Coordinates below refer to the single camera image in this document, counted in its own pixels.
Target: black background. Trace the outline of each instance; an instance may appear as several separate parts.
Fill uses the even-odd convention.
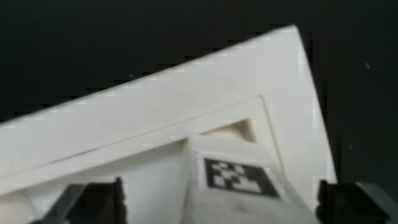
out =
[[[0,120],[297,24],[341,182],[398,199],[396,0],[4,0]]]

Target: qr-like tag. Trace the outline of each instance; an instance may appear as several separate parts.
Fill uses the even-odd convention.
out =
[[[242,193],[279,197],[275,187],[261,167],[204,159],[208,187]]]

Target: white surface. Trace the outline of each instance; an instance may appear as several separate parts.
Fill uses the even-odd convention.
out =
[[[242,140],[192,136],[185,150],[188,150],[185,164],[190,169],[185,224],[318,223],[283,173],[277,170],[265,146]],[[204,158],[263,167],[281,200],[265,197],[265,195],[249,195],[208,187],[204,183],[208,179],[203,165]],[[258,183],[252,182],[252,185],[244,183],[244,189],[247,188],[252,188],[251,192],[259,191],[256,189]]]
[[[295,27],[2,124],[0,194],[185,138],[165,130],[192,133],[178,124],[254,96],[265,100],[284,173],[300,196],[315,199],[320,178],[334,182],[336,176]]]
[[[64,160],[36,167],[27,172],[9,175],[0,180],[0,193],[23,189],[78,171],[110,163],[126,156],[183,140],[192,133],[208,133],[217,127],[229,126],[242,120],[247,121],[247,129],[254,133],[252,137],[256,142],[267,145],[272,149],[272,156],[279,159],[263,109],[261,98],[254,97],[139,137],[126,139],[78,156],[68,157]]]
[[[128,223],[180,223],[185,196],[180,143],[29,188],[23,192],[36,206],[37,217],[48,212],[68,184],[114,182],[116,176],[123,177],[124,183]]]

